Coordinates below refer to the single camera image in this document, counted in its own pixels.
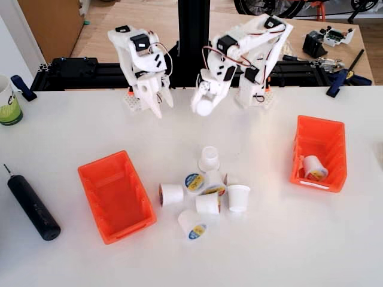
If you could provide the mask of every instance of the mug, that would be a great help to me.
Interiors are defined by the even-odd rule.
[[[11,126],[23,118],[23,112],[8,77],[0,75],[0,124]]]

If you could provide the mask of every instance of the black screwdriver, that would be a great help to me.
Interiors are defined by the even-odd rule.
[[[55,239],[60,234],[61,228],[37,196],[34,189],[29,185],[24,176],[13,175],[6,165],[4,167],[11,176],[8,180],[10,190],[41,237],[46,241]]]

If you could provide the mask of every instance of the orange plastic bin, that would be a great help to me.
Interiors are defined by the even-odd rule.
[[[329,171],[329,175],[324,181],[318,182],[305,178],[302,160],[308,155],[316,155]],[[346,177],[344,123],[299,115],[290,182],[338,193],[341,191]]]
[[[155,223],[156,214],[126,151],[78,168],[105,244]]]

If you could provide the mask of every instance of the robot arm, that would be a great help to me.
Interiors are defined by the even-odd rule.
[[[173,98],[169,91],[169,76],[165,74],[166,62],[162,50],[157,45],[158,36],[152,31],[122,26],[108,32],[120,61],[121,69],[133,88],[134,97],[129,103],[135,103],[133,110],[150,108],[162,118],[158,98],[164,98],[173,107]]]
[[[264,14],[233,28],[224,36],[216,36],[212,42],[213,47],[208,47],[213,52],[208,55],[209,70],[203,69],[200,74],[202,82],[208,85],[204,84],[201,88],[202,82],[197,83],[191,102],[192,110],[201,114],[198,105],[208,106],[207,101],[210,100],[212,111],[226,97],[237,65],[244,72],[239,80],[237,101],[244,107],[258,105],[254,99],[264,95],[266,79],[292,29],[292,25],[281,19]],[[233,73],[225,77],[226,74],[219,74],[220,69]]]

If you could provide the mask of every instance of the white tabletop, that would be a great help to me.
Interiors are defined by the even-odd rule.
[[[23,175],[62,227],[45,242],[0,172],[0,286],[382,286],[383,87],[275,88],[268,111],[228,96],[211,116],[192,114],[190,90],[130,115],[123,91],[42,92],[20,100],[25,118],[0,127],[0,162]],[[289,183],[297,116],[343,121],[348,177],[340,193]],[[188,242],[177,223],[184,204],[161,208],[159,183],[197,170],[205,145],[221,171],[251,187],[248,211],[223,208]],[[105,245],[77,167],[125,149],[157,223]]]

